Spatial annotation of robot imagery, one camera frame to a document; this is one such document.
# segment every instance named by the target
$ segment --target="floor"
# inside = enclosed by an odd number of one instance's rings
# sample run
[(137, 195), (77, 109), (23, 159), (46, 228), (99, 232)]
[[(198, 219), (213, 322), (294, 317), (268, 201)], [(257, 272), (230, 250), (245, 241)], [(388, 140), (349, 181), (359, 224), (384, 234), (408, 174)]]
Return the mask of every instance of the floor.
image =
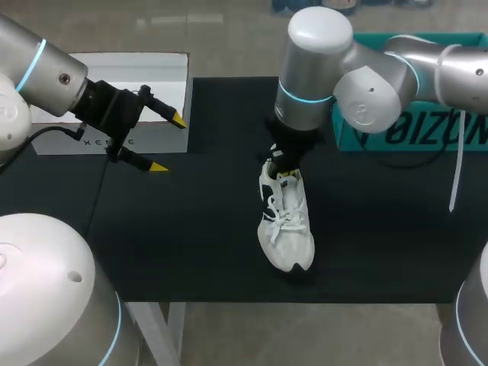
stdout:
[[(0, 11), (68, 52), (178, 51), (195, 76), (277, 75), (288, 18), (271, 0), (9, 0)], [(362, 7), (356, 31), (488, 32), (486, 0)], [(183, 366), (436, 366), (435, 305), (190, 303)]]

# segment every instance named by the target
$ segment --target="white box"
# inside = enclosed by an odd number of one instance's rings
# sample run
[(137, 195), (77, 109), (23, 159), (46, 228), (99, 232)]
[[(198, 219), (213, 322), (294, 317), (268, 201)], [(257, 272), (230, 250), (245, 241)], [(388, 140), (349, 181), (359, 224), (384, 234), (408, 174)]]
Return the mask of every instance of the white box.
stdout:
[[(93, 82), (105, 80), (119, 89), (138, 91), (148, 85), (155, 98), (176, 108), (188, 128), (180, 130), (161, 116), (144, 108), (140, 121), (130, 131), (125, 146), (136, 153), (186, 153), (190, 130), (191, 78), (188, 55), (185, 53), (75, 53), (74, 58), (88, 67)], [(32, 133), (53, 125), (75, 130), (80, 121), (71, 112), (62, 117), (31, 107)], [(40, 155), (105, 154), (108, 137), (87, 127), (82, 141), (75, 141), (64, 133), (49, 132), (33, 142)]]

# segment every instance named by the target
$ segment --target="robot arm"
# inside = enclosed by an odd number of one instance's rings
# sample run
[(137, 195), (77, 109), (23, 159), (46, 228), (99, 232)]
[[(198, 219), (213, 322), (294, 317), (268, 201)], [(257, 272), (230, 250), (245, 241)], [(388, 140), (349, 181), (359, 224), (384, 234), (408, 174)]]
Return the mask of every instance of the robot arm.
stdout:
[(154, 98), (143, 85), (137, 94), (87, 78), (88, 67), (43, 38), (0, 14), (0, 165), (26, 140), (31, 114), (27, 104), (59, 117), (71, 111), (84, 124), (110, 137), (107, 154), (149, 170), (152, 162), (123, 146), (144, 107), (178, 128), (176, 109)]
[(328, 8), (297, 12), (288, 26), (275, 113), (295, 130), (316, 129), (334, 100), (365, 133), (385, 131), (412, 101), (488, 114), (488, 54), (398, 36), (382, 52), (353, 41), (349, 20)]

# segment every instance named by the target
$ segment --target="yellow fingertip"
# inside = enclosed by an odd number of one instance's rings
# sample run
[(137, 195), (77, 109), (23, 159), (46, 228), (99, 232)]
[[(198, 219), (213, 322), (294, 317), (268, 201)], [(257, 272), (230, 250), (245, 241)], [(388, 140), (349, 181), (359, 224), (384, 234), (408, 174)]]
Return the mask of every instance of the yellow fingertip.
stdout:
[(181, 118), (180, 114), (176, 111), (175, 115), (173, 116), (173, 121), (182, 126), (183, 128), (187, 128), (187, 125), (183, 118)]
[(169, 169), (158, 164), (157, 162), (153, 162), (151, 165), (151, 169), (149, 171), (150, 172), (169, 172)]

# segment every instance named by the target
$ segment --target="white sneaker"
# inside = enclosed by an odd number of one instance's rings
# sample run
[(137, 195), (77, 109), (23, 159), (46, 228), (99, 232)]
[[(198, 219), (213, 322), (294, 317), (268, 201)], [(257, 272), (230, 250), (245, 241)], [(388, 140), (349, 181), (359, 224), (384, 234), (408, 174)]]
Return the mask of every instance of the white sneaker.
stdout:
[(259, 177), (263, 201), (259, 242), (276, 268), (284, 272), (292, 269), (306, 271), (312, 265), (315, 244), (310, 232), (303, 179), (298, 169), (291, 175), (278, 174), (277, 179), (271, 179), (268, 174), (270, 165), (269, 159)]

